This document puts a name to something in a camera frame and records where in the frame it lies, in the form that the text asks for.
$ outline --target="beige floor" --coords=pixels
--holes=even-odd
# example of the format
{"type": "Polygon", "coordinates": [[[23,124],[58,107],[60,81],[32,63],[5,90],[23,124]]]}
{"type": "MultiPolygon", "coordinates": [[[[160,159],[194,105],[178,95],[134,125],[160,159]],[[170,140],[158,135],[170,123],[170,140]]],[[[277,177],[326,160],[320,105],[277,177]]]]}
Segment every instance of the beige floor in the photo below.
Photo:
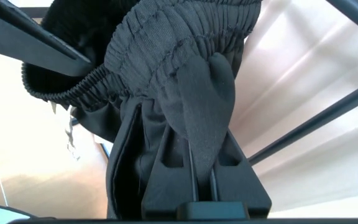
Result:
{"type": "Polygon", "coordinates": [[[21,63],[0,55],[0,205],[42,217],[105,217],[105,156],[81,126],[74,138],[78,162],[50,106],[24,90],[21,63]]]}

